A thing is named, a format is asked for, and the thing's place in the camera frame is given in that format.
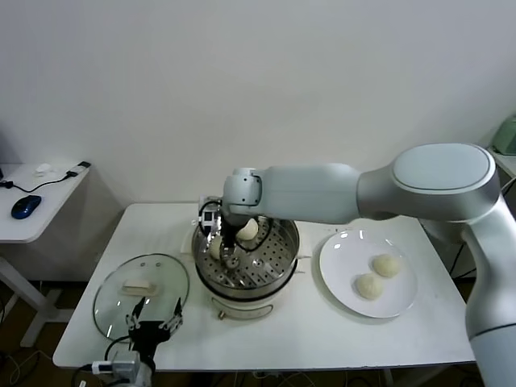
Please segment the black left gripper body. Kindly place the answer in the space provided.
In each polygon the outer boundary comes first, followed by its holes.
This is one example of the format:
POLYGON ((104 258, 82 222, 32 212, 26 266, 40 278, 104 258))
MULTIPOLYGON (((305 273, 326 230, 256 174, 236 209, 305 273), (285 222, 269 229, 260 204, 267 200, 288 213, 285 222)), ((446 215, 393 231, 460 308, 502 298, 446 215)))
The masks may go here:
POLYGON ((171 337, 170 330, 160 321, 143 321, 138 326, 128 330, 133 343, 133 350, 139 353, 139 357, 152 359, 157 347, 171 337))

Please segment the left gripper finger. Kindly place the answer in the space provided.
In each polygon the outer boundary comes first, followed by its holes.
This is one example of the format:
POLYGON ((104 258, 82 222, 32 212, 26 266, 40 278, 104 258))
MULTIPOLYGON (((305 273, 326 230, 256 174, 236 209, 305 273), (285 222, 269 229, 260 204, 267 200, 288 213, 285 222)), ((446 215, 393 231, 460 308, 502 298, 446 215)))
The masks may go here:
POLYGON ((132 308, 131 312, 126 315, 125 322, 128 329, 135 329, 139 326, 139 317, 145 306, 146 297, 142 297, 132 308))
POLYGON ((165 330, 168 333, 175 333, 180 326, 183 324, 182 315, 182 302, 181 298, 178 298, 177 303, 174 307, 173 315, 171 318, 159 325, 161 330, 165 330))

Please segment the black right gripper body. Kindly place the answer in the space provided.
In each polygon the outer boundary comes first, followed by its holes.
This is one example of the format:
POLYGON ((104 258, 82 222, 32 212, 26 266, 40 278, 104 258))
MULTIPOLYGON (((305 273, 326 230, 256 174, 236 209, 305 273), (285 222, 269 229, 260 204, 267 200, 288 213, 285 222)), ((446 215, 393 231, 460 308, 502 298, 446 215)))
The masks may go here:
POLYGON ((235 246, 237 233, 246 226, 245 222, 231 223, 226 218, 222 219, 222 229, 220 235, 223 239, 225 248, 233 248, 235 246))

